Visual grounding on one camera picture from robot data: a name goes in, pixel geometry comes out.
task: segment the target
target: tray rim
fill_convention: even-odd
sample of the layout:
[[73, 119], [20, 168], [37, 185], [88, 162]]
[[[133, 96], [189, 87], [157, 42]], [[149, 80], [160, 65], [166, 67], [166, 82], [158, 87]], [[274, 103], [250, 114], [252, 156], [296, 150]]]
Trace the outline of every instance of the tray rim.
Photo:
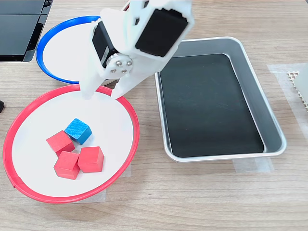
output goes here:
[[175, 156], [172, 153], [172, 149], [171, 149], [171, 143], [170, 143], [170, 138], [168, 135], [168, 128], [167, 128], [167, 120], [166, 120], [166, 115], [165, 115], [165, 110], [163, 108], [163, 96], [162, 96], [162, 91], [161, 91], [161, 82], [160, 82], [160, 73], [155, 73], [155, 83], [156, 83], [156, 91], [157, 91], [157, 100], [158, 100], [158, 108], [159, 108], [159, 115], [160, 115], [160, 121], [161, 121], [161, 127], [162, 127], [162, 135], [163, 135], [163, 142], [164, 142], [164, 150], [166, 152], [166, 154], [173, 160], [177, 161], [177, 162], [199, 162], [199, 161], [211, 161], [211, 160], [230, 160], [230, 159], [239, 159], [239, 158], [255, 158], [255, 157], [269, 157], [269, 156], [277, 156], [277, 155], [281, 155], [287, 147], [287, 141], [285, 138], [285, 135], [279, 125], [279, 122], [270, 106], [270, 103], [261, 87], [261, 84], [256, 76], [256, 73], [250, 63], [250, 60], [248, 58], [248, 55], [244, 49], [243, 44], [236, 38], [234, 37], [213, 37], [213, 38], [198, 38], [198, 39], [186, 39], [183, 40], [182, 42], [192, 42], [192, 41], [207, 41], [207, 40], [217, 40], [217, 39], [230, 39], [235, 41], [236, 43], [238, 43], [241, 47], [241, 50], [244, 54], [244, 57], [247, 61], [247, 64], [252, 72], [252, 75], [256, 81], [257, 87], [262, 95], [262, 98], [264, 100], [264, 103], [268, 109], [268, 111], [271, 114], [271, 118], [273, 120], [273, 123], [275, 124], [275, 127], [277, 129], [277, 132], [280, 136], [280, 139], [282, 141], [282, 145], [279, 148], [279, 150], [275, 151], [275, 152], [270, 152], [270, 153], [251, 153], [251, 154], [225, 154], [225, 155], [210, 155], [210, 156], [195, 156], [195, 157], [178, 157]]

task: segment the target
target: red cube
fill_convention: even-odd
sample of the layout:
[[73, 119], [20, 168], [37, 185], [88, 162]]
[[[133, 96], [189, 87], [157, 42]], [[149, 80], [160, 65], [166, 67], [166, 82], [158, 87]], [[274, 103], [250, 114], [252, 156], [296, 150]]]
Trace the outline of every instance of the red cube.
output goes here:
[[75, 149], [72, 140], [63, 130], [51, 136], [46, 141], [58, 157], [63, 151], [71, 152]]
[[103, 169], [104, 155], [100, 147], [82, 148], [78, 166], [81, 171], [86, 172], [101, 172]]
[[54, 165], [54, 170], [58, 177], [75, 180], [80, 171], [78, 166], [79, 154], [70, 152], [61, 152]]

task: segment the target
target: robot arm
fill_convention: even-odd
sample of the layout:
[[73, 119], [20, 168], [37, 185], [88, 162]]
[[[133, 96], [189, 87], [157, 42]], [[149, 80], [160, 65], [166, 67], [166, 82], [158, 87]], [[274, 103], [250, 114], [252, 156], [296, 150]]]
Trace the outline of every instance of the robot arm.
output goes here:
[[106, 79], [119, 79], [117, 99], [161, 71], [194, 25], [190, 0], [133, 0], [129, 11], [103, 9], [93, 22], [91, 73], [80, 81], [90, 98]]

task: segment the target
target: white plate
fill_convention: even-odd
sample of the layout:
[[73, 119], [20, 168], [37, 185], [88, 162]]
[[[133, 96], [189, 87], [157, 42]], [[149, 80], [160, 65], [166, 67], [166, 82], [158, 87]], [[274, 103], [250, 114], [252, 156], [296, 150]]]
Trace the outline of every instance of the white plate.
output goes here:
[[[22, 185], [28, 187], [35, 194], [19, 190], [34, 199], [67, 203], [94, 195], [115, 181], [136, 151], [139, 125], [128, 101], [123, 97], [114, 100], [110, 93], [110, 89], [100, 87], [86, 101], [81, 97], [79, 85], [69, 85], [27, 106], [9, 129], [3, 147], [4, 166], [12, 184], [18, 189]], [[76, 180], [69, 180], [56, 175], [53, 166], [57, 155], [46, 139], [64, 130], [74, 118], [92, 130], [83, 145], [75, 143], [75, 152], [80, 152], [81, 147], [100, 146], [104, 164], [102, 172], [80, 171]]]

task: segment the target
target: black tray bottom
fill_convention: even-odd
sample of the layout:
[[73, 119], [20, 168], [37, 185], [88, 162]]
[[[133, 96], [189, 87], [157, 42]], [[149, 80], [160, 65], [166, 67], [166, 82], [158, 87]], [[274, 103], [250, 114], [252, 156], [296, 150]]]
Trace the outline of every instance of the black tray bottom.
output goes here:
[[226, 55], [172, 58], [160, 75], [175, 156], [263, 152], [263, 142]]

